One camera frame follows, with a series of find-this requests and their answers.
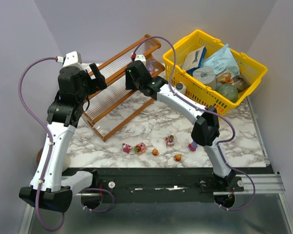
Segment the dark pink cake toy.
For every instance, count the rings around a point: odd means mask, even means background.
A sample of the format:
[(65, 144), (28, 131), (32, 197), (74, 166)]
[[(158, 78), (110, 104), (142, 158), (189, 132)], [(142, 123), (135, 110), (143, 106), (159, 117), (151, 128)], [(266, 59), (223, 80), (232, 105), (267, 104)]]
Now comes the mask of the dark pink cake toy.
[(123, 144), (122, 144), (122, 149), (123, 149), (123, 151), (124, 151), (125, 153), (129, 154), (130, 151), (131, 151), (131, 145), (126, 144), (126, 143), (123, 143)]

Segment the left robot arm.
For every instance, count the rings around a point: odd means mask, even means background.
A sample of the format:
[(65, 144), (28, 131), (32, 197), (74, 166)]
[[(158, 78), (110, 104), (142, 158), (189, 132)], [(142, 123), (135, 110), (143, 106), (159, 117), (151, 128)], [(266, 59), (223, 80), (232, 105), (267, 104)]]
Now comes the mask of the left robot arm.
[(96, 64), (90, 64), (95, 76), (77, 66), (63, 67), (58, 76), (59, 90), (48, 108), (47, 137), (40, 162), (28, 187), (20, 189), (19, 197), (29, 205), (65, 213), (80, 191), (95, 185), (95, 169), (80, 169), (62, 180), (66, 152), (89, 95), (107, 88)]

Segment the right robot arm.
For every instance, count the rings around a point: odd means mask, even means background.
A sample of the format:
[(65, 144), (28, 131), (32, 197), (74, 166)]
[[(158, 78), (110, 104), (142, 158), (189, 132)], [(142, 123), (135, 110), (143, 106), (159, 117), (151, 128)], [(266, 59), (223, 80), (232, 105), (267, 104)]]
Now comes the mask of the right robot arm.
[(146, 97), (162, 102), (182, 114), (193, 125), (192, 141), (207, 152), (217, 186), (230, 186), (235, 172), (222, 152), (218, 120), (220, 115), (213, 106), (206, 108), (195, 103), (160, 76), (152, 78), (140, 60), (126, 67), (126, 89), (139, 90)]

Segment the pink strawberry cake toy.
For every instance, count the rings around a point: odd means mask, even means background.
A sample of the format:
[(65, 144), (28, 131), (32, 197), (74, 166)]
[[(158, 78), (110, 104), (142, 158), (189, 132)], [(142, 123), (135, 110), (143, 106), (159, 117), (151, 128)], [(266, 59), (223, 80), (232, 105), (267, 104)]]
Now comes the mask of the pink strawberry cake toy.
[(147, 149), (146, 145), (143, 142), (141, 142), (135, 145), (134, 152), (140, 155), (140, 154), (143, 154), (146, 151), (146, 149)]

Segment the purple sitting bunny toy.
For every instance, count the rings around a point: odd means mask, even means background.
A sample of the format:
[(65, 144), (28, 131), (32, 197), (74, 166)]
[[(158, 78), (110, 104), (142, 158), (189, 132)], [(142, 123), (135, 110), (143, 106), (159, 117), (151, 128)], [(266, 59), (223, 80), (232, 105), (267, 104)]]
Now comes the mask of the purple sitting bunny toy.
[(198, 144), (196, 142), (191, 142), (189, 145), (188, 145), (188, 148), (192, 151), (192, 152), (195, 152), (196, 149), (198, 148)]

